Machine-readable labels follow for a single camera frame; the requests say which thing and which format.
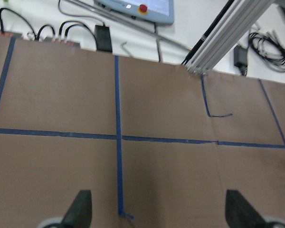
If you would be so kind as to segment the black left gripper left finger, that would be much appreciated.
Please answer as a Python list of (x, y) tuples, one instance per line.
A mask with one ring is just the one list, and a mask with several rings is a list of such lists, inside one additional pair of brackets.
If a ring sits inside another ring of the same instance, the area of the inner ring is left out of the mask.
[(89, 228), (92, 222), (92, 194), (90, 190), (80, 190), (64, 215), (63, 228)]

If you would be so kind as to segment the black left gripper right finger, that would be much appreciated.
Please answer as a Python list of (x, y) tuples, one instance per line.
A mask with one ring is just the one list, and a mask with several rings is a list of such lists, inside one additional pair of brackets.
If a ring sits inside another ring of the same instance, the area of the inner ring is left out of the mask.
[(227, 190), (225, 219), (230, 228), (273, 228), (275, 222), (266, 222), (238, 190)]

